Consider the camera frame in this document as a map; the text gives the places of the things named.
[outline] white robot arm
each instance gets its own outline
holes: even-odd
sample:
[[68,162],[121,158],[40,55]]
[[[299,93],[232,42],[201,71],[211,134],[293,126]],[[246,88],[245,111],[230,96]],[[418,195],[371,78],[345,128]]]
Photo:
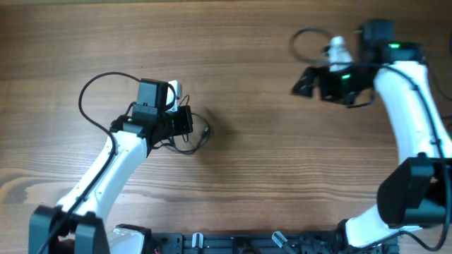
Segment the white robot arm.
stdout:
[[[347,220],[341,229],[338,228],[335,231],[333,237],[335,240],[331,240],[330,243],[326,243],[324,240],[319,241],[320,244],[316,248],[325,248],[330,245],[329,248],[338,253],[360,253],[361,250],[365,252],[369,248],[377,248],[385,239],[397,236],[400,232],[416,231],[424,226],[441,224],[449,208],[443,203],[432,201],[431,196],[428,196],[429,193],[426,194],[426,192],[431,184],[430,179],[438,178],[438,174],[435,173],[444,169],[442,167],[436,171],[434,164],[444,162],[442,160],[444,157],[452,157],[452,143],[430,94],[426,66],[419,61],[392,61],[387,63],[384,68],[379,68],[372,75],[371,80],[366,80],[368,73],[365,73],[363,78],[363,76],[359,76],[362,73],[354,69],[356,64],[352,62],[350,54],[345,49],[343,38],[332,38],[328,54],[331,60],[329,67],[308,68],[307,74],[300,79],[295,88],[301,90],[301,95],[311,96],[314,83],[311,75],[319,75],[324,78],[319,81],[322,89],[321,98],[349,106],[369,81],[370,86],[381,95],[386,106],[398,146],[400,166],[381,185],[377,195],[377,205],[360,216]],[[359,83],[359,85],[363,84],[362,87],[353,85],[352,81],[356,81],[355,78],[362,81]],[[331,83],[336,83],[336,85],[340,83],[340,85],[332,87]],[[103,225],[127,179],[135,168],[146,159],[154,144],[170,134],[176,134],[174,126],[178,122],[183,126],[180,128],[183,130],[182,133],[191,131],[191,118],[187,118],[189,109],[181,112],[176,104],[173,104],[169,109],[165,107],[165,111],[172,111],[174,116],[168,119],[154,116],[154,108],[156,111],[162,111],[163,106],[167,106],[170,102],[174,103],[175,99],[180,96],[180,84],[170,82],[169,85],[173,87],[173,93],[163,93],[166,103],[160,103],[159,109],[157,102],[159,101],[158,95],[161,96],[158,92],[162,88],[161,82],[145,80],[140,84],[137,105],[134,108],[136,110],[132,113],[132,117],[120,116],[110,128],[113,130],[113,137],[117,144],[112,161],[72,214],[69,214],[68,211],[71,210],[73,204],[80,198],[82,192],[93,181],[109,157],[112,151],[110,139],[107,140],[104,149],[87,173],[70,193],[58,201],[56,207],[40,206],[35,210],[30,220],[30,254],[36,254],[37,250],[45,254],[65,253],[60,249],[63,245],[58,242],[57,236],[65,236],[68,232],[76,235],[74,246],[69,247],[72,253],[160,254],[155,247],[155,241],[150,239],[150,229],[121,226],[106,234]],[[156,103],[149,107],[148,102]],[[435,145],[434,143],[438,140],[441,141],[441,144]],[[389,194],[398,198],[388,200],[387,203],[390,205],[386,203],[388,190],[393,191]],[[411,195],[410,191],[417,192],[415,195]],[[61,228],[54,230],[55,224],[63,221],[62,217],[68,221],[64,224],[60,223]],[[346,242],[345,247],[343,243],[336,244],[338,240],[335,236],[337,234],[341,234],[343,238],[341,241]],[[293,239],[297,238],[298,241],[305,242],[307,246],[315,246],[317,240],[302,240],[304,239],[303,234],[301,236],[295,236],[289,240],[294,241]],[[238,238],[241,238],[242,243],[237,243]],[[294,251],[295,245],[289,245],[287,238],[279,231],[268,237],[269,241],[273,239],[281,249],[269,248],[265,240],[257,243],[262,244],[263,248],[269,248],[267,253],[295,254],[300,250],[303,250],[302,253],[308,253],[308,249],[303,249],[304,246],[301,246],[298,252]],[[193,238],[188,238],[187,241],[193,243],[191,251],[197,254],[205,253],[201,252],[203,248],[202,234],[194,234]],[[243,253],[245,249],[250,253],[260,253],[258,248],[250,249],[251,240],[248,241],[243,236],[237,238],[226,236],[223,243],[226,246],[232,243],[232,247],[222,248],[218,252],[210,249],[208,253],[230,253],[230,251],[231,253]],[[174,246],[180,247],[180,253],[185,254],[185,247],[179,242],[179,238]],[[309,253],[318,253],[318,251],[313,247],[309,249]]]
[[[446,157],[452,157],[452,143],[439,117],[427,80],[427,67],[416,61],[399,61],[391,65],[409,75],[419,85],[431,112],[436,132],[442,140],[442,150]],[[419,95],[406,79],[387,69],[381,69],[375,77],[376,91],[381,95],[386,106],[395,140],[398,147],[399,162],[408,157],[416,157],[424,152],[430,158],[439,158],[436,147],[432,145],[432,130],[426,109],[422,106]],[[401,230],[415,231],[419,226],[404,226],[390,229],[379,215],[375,205],[358,217],[346,223],[347,239],[356,248],[369,246]]]

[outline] wire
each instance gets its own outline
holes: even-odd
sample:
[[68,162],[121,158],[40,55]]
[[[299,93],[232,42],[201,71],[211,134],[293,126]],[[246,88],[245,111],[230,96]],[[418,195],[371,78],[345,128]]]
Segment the wire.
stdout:
[[160,148],[162,146],[165,146],[168,150],[173,151],[173,152],[177,152],[177,153],[182,154],[182,155],[193,155],[196,151],[201,149],[210,140],[210,136],[212,134],[212,127],[210,126],[209,122],[205,118],[203,118],[202,116],[198,115],[197,113],[191,113],[191,115],[192,116],[197,116],[206,125],[206,128],[201,133],[201,138],[196,143],[196,145],[193,148],[189,149],[189,150],[180,150],[176,146],[176,143],[174,141],[174,136],[171,135],[168,138],[168,143],[162,143],[162,145],[159,146],[158,148]]
[[448,101],[452,102],[452,96],[446,94],[443,89],[441,88],[441,86],[439,85],[439,79],[438,79],[438,75],[436,74],[436,72],[430,68],[430,63],[427,62],[427,66],[429,67],[429,74],[430,77],[433,80],[433,84],[435,87],[435,90],[444,98],[447,99]]
[[[182,103],[185,101],[185,106],[189,104],[190,101],[190,95],[185,95],[184,98],[182,98],[182,100],[179,102],[179,107],[182,105]],[[185,143],[188,143],[190,141],[190,137],[189,134],[186,134],[185,136],[182,135],[182,139],[184,140]]]
[[308,64],[316,64],[316,65],[325,65],[325,61],[324,60],[320,60],[320,59],[310,59],[305,57],[304,55],[300,54],[296,49],[295,49],[295,40],[303,33],[306,32],[316,32],[319,34],[322,34],[323,36],[325,36],[328,41],[330,41],[331,39],[333,39],[333,34],[329,33],[327,30],[321,29],[321,28],[305,28],[305,29],[301,29],[300,31],[298,31],[297,33],[295,33],[291,38],[290,38],[290,52],[295,56],[295,58],[298,61],[301,62],[305,62]]
[[[433,135],[433,145],[436,145],[436,148],[438,150],[438,154],[439,154],[439,159],[440,159],[440,163],[441,163],[441,169],[443,171],[443,178],[446,184],[446,215],[444,217],[444,224],[443,224],[443,229],[441,230],[441,236],[439,237],[438,243],[434,246],[434,247],[430,247],[427,244],[425,244],[420,238],[418,238],[416,235],[414,235],[411,232],[408,231],[399,231],[398,233],[396,233],[395,235],[389,236],[388,238],[385,238],[384,241],[382,241],[381,243],[385,242],[385,241],[389,241],[395,237],[401,236],[401,235],[408,235],[411,238],[413,238],[416,242],[418,242],[424,249],[428,250],[428,251],[438,251],[439,249],[441,249],[441,247],[444,245],[444,242],[446,241],[447,238],[447,234],[448,234],[448,228],[449,228],[449,224],[451,223],[451,212],[452,212],[452,190],[451,190],[451,179],[449,177],[449,172],[448,169],[446,167],[446,160],[444,159],[444,154],[443,154],[443,150],[441,148],[441,139],[438,136],[438,133],[436,131],[435,128],[435,124],[434,124],[434,120],[433,120],[433,116],[432,113],[430,112],[430,109],[427,105],[427,101],[424,97],[424,95],[422,94],[422,92],[420,91],[419,85],[416,84],[410,76],[408,76],[407,74],[405,74],[404,72],[391,67],[391,66],[386,66],[383,64],[379,64],[379,63],[367,63],[367,62],[329,62],[329,61],[323,61],[323,60],[313,60],[313,59],[307,59],[306,57],[304,57],[303,55],[301,55],[300,53],[298,53],[298,51],[295,49],[295,40],[298,38],[298,36],[300,36],[303,32],[306,31],[312,31],[309,28],[308,29],[303,29],[300,30],[299,32],[295,33],[291,40],[290,40],[290,51],[294,54],[294,57],[301,61],[301,62],[307,62],[307,63],[315,63],[315,64],[321,64],[324,66],[333,66],[333,65],[347,65],[347,66],[365,66],[365,67],[375,67],[375,68],[385,68],[387,70],[393,71],[394,73],[397,73],[398,75],[400,75],[402,78],[406,79],[406,81],[409,82],[409,84],[411,84],[412,89],[418,94],[420,101],[422,103],[422,106],[424,107],[426,113],[427,113],[427,118],[429,121],[429,125],[430,128],[432,129],[432,135]],[[375,246],[376,244],[371,244],[368,247],[364,247],[364,248],[370,248],[372,246]]]
[[127,107],[126,113],[124,113],[124,115],[127,116],[129,114],[130,110],[132,109],[132,107],[135,105],[136,105],[136,102],[130,103],[130,105]]
[[165,107],[165,111],[171,109],[176,104],[176,90],[174,90],[174,87],[172,87],[172,85],[170,85],[169,83],[167,83],[167,86],[172,91],[172,101],[171,103],[167,104],[167,106]]
[[66,214],[52,227],[52,230],[49,233],[49,237],[47,238],[47,240],[41,245],[40,249],[37,251],[37,254],[41,254],[45,248],[50,244],[50,242],[52,241],[52,239],[57,236],[59,230],[62,228],[62,226],[66,223],[67,219],[69,218],[69,216],[71,216],[71,214],[73,213],[73,211],[86,199],[86,196],[89,194],[89,192],[91,191],[91,188],[93,188],[93,186],[97,183],[97,181],[99,180],[99,178],[102,176],[102,174],[104,173],[105,169],[107,169],[107,167],[109,166],[109,163],[112,161],[114,153],[116,152],[116,140],[114,139],[112,133],[110,133],[109,130],[107,130],[105,127],[101,126],[100,124],[98,124],[97,122],[95,122],[94,120],[92,120],[89,116],[87,116],[85,114],[85,112],[83,111],[82,108],[82,98],[83,98],[83,94],[86,91],[86,88],[88,88],[89,85],[91,85],[91,83],[93,83],[94,81],[96,81],[98,78],[101,77],[105,77],[107,75],[122,75],[124,77],[127,78],[131,78],[137,82],[140,82],[139,79],[133,77],[132,75],[129,74],[125,74],[125,73],[120,73],[120,72],[108,72],[108,73],[103,73],[103,74],[99,74],[97,76],[95,76],[94,78],[92,78],[90,81],[88,81],[82,88],[82,90],[80,91],[80,95],[78,96],[78,110],[80,110],[80,113],[82,114],[82,116],[88,120],[90,123],[92,123],[94,126],[98,127],[99,129],[101,129],[103,132],[105,132],[108,137],[110,138],[110,140],[112,141],[112,149],[109,152],[108,158],[105,161],[104,165],[102,166],[102,168],[99,170],[99,172],[94,176],[94,178],[92,179],[92,181],[88,184],[88,186],[86,187],[86,189],[80,194],[80,196],[78,196],[78,198],[76,199],[76,201],[74,202],[74,204],[68,209],[68,211],[66,212]]

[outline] wooden table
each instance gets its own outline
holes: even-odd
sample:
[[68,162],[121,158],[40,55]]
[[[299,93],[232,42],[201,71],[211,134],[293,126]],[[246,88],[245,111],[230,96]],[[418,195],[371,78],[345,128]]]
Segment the wooden table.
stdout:
[[[100,152],[106,136],[82,118],[77,99],[84,83],[106,71],[180,80],[192,109],[215,128],[194,156],[151,152],[118,197],[107,229],[333,229],[375,203],[379,184],[398,165],[396,144],[380,99],[347,110],[289,94],[307,67],[289,54],[290,35],[325,28],[345,36],[353,52],[359,24],[389,18],[398,38],[425,45],[450,83],[450,13],[450,4],[413,0],[0,8],[0,253],[27,250],[32,211],[53,206]],[[327,43],[315,35],[300,41],[312,57]],[[104,78],[83,106],[108,126],[137,88]],[[439,237],[438,230],[421,235],[430,244]],[[452,252],[451,240],[442,253]],[[404,253],[424,253],[402,242]]]

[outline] black plastic housing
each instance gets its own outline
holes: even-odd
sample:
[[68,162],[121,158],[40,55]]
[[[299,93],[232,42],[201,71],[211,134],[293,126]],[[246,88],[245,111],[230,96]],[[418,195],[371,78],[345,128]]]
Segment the black plastic housing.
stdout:
[[407,158],[379,187],[376,200],[382,220],[395,229],[443,223],[446,200],[441,176],[439,163],[424,153]]

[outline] green led light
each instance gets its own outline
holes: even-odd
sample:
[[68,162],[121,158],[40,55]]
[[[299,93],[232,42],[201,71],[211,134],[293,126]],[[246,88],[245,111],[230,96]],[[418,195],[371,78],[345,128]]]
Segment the green led light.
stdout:
[[391,48],[391,49],[398,49],[399,47],[400,47],[400,44],[389,44],[389,47]]

